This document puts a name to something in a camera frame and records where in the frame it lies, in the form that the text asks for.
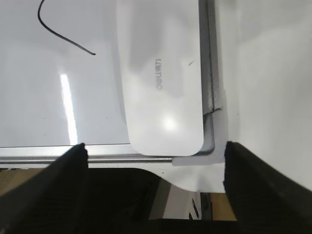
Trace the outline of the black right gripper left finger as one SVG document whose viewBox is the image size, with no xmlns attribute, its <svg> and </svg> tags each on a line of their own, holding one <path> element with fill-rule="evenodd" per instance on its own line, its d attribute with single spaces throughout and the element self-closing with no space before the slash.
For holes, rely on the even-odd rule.
<svg viewBox="0 0 312 234">
<path fill-rule="evenodd" d="M 0 232 L 74 233 L 85 202 L 88 175 L 88 153 L 81 143 L 0 197 Z"/>
</svg>

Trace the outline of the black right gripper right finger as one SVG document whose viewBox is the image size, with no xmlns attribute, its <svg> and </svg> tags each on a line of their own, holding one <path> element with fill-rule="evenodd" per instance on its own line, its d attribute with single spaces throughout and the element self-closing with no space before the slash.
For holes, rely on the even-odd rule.
<svg viewBox="0 0 312 234">
<path fill-rule="evenodd" d="M 224 189 L 244 234 L 310 234 L 312 192 L 228 141 Z"/>
</svg>

